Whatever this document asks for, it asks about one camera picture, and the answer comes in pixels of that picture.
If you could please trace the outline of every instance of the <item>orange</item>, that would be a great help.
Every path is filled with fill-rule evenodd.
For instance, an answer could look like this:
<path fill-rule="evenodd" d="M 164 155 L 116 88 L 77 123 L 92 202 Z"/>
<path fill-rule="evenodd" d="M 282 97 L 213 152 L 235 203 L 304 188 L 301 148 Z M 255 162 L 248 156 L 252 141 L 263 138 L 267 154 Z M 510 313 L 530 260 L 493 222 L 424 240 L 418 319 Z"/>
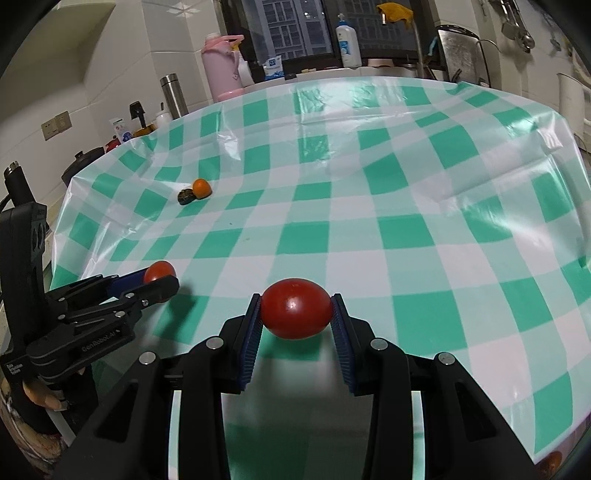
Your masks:
<path fill-rule="evenodd" d="M 197 179 L 193 182 L 193 194 L 198 200 L 202 200 L 209 197 L 212 194 L 212 188 L 210 187 L 207 180 Z"/>

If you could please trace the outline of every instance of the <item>red tomato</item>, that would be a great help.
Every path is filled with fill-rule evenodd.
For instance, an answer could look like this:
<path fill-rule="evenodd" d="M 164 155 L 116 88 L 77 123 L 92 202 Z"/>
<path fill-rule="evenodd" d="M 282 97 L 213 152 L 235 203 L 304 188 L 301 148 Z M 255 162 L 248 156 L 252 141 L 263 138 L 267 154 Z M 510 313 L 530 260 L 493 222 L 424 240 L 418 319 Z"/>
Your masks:
<path fill-rule="evenodd" d="M 332 318 L 326 291 L 303 278 L 286 278 L 268 287 L 261 298 L 261 320 L 273 334 L 301 340 L 320 333 Z"/>
<path fill-rule="evenodd" d="M 144 283 L 150 283 L 151 281 L 158 280 L 167 275 L 176 277 L 177 273 L 174 271 L 174 267 L 166 260 L 158 260 L 146 270 L 146 273 L 144 274 Z"/>

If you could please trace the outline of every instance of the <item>screw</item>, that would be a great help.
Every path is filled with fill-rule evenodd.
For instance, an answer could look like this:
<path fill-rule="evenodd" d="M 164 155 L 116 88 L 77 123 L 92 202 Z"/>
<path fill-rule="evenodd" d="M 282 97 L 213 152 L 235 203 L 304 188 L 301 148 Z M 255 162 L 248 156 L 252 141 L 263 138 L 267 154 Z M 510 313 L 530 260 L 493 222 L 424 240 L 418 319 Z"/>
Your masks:
<path fill-rule="evenodd" d="M 221 348 L 223 346 L 223 340 L 220 337 L 211 337 L 207 339 L 205 345 L 210 350 L 217 350 L 218 348 Z"/>
<path fill-rule="evenodd" d="M 156 354 L 154 352 L 144 352 L 139 356 L 139 363 L 142 365 L 149 365 L 156 360 Z"/>
<path fill-rule="evenodd" d="M 447 353 L 447 352 L 442 352 L 440 353 L 437 358 L 439 359 L 439 361 L 443 364 L 443 365 L 451 365 L 453 362 L 456 361 L 456 357 L 454 357 L 452 354 Z"/>
<path fill-rule="evenodd" d="M 386 350 L 386 348 L 388 348 L 388 342 L 383 338 L 374 338 L 369 343 L 369 346 L 374 350 Z"/>

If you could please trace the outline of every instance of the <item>pink thermos bottle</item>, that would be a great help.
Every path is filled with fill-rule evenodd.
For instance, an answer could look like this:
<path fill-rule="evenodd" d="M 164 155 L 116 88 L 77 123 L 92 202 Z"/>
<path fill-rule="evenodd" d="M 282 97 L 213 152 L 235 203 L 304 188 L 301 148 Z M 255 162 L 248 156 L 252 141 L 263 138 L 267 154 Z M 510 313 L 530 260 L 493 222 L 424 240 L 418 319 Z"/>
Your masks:
<path fill-rule="evenodd" d="M 232 47 L 244 40 L 244 35 L 210 33 L 201 49 L 201 58 L 214 102 L 221 102 L 244 93 L 238 63 L 240 52 Z"/>

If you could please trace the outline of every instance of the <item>white soap bottle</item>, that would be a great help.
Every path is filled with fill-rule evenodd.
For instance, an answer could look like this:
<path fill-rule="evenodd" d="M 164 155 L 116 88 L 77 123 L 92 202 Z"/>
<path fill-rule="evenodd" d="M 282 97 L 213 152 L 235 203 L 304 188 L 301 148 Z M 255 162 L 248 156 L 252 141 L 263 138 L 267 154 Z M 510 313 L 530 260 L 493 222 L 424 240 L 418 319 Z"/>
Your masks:
<path fill-rule="evenodd" d="M 359 51 L 359 43 L 357 42 L 357 33 L 345 21 L 343 14 L 339 14 L 339 26 L 336 27 L 336 37 L 339 40 L 340 57 L 343 61 L 343 67 L 361 67 L 361 52 Z"/>

